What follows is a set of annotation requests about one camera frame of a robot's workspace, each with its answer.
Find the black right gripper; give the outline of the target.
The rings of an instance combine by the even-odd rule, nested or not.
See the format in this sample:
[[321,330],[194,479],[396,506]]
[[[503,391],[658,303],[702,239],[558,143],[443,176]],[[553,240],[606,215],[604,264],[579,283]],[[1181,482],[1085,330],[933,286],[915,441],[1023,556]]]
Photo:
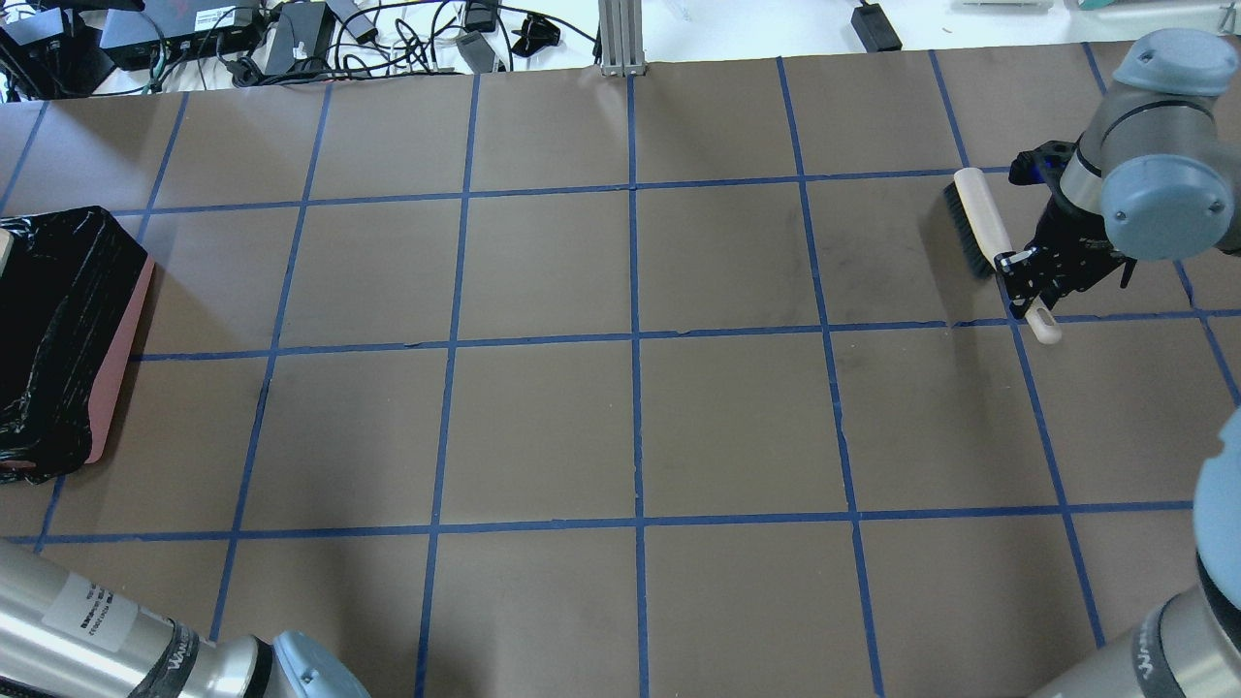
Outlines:
[[1098,212],[1072,202],[1061,186],[1069,166],[1077,164],[1080,158],[1073,144],[1046,142],[1034,150],[1019,153],[1006,173],[1011,184],[1045,184],[1051,191],[1033,238],[1020,250],[994,256],[1011,315],[1018,319],[1028,315],[1035,301],[1052,309],[1061,298],[1090,291],[1114,270],[1122,271],[1122,289],[1131,284],[1136,260],[1118,252],[1104,237]]

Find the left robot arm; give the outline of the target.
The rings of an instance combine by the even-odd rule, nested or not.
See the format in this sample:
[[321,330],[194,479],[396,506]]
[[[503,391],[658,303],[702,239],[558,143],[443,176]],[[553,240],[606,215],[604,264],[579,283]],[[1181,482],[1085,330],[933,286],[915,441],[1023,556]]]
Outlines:
[[12,543],[1,548],[5,697],[364,697],[299,631],[205,638]]

